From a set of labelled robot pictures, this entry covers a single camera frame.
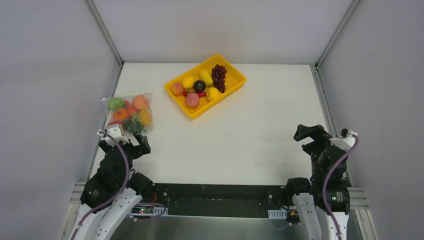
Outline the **clear zip top bag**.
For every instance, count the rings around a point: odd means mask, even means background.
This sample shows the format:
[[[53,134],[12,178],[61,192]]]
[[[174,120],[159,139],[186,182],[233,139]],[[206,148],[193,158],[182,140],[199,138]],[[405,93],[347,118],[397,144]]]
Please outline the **clear zip top bag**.
[[[125,134],[148,134],[153,130],[152,91],[103,98],[105,125],[121,125]]]

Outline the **peach from bag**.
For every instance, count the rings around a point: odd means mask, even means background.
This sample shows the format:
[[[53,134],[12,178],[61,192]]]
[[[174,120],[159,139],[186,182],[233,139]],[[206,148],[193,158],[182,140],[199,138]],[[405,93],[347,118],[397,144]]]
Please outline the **peach from bag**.
[[[143,95],[137,95],[132,99],[132,105],[136,110],[142,110],[149,107],[148,100]]]

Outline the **green cabbage ball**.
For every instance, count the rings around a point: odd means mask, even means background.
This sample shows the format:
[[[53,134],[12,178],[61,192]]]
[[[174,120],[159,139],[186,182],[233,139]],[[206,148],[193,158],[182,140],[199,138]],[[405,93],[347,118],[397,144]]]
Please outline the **green cabbage ball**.
[[[108,109],[111,111],[116,111],[117,109],[125,108],[125,101],[120,97],[112,97],[108,100]]]

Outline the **orange carrot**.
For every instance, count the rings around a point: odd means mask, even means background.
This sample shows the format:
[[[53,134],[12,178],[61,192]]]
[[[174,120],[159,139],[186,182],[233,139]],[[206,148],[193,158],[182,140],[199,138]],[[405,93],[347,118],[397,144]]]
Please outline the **orange carrot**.
[[[138,110],[128,100],[124,100],[124,104],[130,117],[138,114]]]

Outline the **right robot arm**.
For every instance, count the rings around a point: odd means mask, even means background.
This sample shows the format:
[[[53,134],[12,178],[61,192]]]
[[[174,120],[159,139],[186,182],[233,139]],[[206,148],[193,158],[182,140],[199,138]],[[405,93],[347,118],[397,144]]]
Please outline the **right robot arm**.
[[[312,139],[302,145],[310,156],[311,177],[288,179],[283,199],[296,207],[307,240],[345,240],[351,198],[342,178],[358,136],[344,128],[341,137],[332,137],[321,125],[299,124],[293,139],[305,138]]]

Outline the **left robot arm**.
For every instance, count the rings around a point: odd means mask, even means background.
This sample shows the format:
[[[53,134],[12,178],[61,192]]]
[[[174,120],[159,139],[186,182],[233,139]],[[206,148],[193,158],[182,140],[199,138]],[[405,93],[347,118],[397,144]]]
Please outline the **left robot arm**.
[[[109,240],[130,210],[153,195],[153,181],[131,172],[133,160],[151,153],[147,136],[133,134],[138,143],[133,145],[125,136],[116,139],[104,130],[99,133],[104,158],[84,185],[71,240]]]

